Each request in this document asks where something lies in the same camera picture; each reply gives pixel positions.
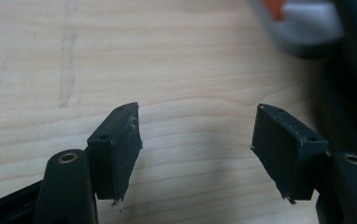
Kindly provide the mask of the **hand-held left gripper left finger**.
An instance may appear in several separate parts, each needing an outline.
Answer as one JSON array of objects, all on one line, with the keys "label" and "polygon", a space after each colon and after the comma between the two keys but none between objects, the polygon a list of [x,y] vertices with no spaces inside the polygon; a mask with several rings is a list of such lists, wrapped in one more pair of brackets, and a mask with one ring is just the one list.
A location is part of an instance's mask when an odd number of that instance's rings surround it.
[{"label": "hand-held left gripper left finger", "polygon": [[142,148],[137,102],[115,108],[88,138],[87,157],[99,200],[122,201]]}]

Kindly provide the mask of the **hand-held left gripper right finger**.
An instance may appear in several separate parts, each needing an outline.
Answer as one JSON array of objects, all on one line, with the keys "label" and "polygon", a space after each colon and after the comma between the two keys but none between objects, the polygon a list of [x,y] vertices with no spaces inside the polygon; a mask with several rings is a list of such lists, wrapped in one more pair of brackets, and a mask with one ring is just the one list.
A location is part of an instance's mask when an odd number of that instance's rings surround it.
[{"label": "hand-held left gripper right finger", "polygon": [[250,148],[283,199],[311,199],[316,165],[328,149],[327,140],[285,110],[259,104]]}]

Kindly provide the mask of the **white lidded cooking appliance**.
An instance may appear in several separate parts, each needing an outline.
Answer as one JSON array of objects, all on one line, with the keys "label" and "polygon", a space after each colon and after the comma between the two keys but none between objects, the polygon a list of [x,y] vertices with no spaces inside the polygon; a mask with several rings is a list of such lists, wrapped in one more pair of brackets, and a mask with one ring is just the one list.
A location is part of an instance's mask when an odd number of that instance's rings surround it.
[{"label": "white lidded cooking appliance", "polygon": [[272,41],[297,57],[325,57],[345,36],[333,0],[250,2]]}]

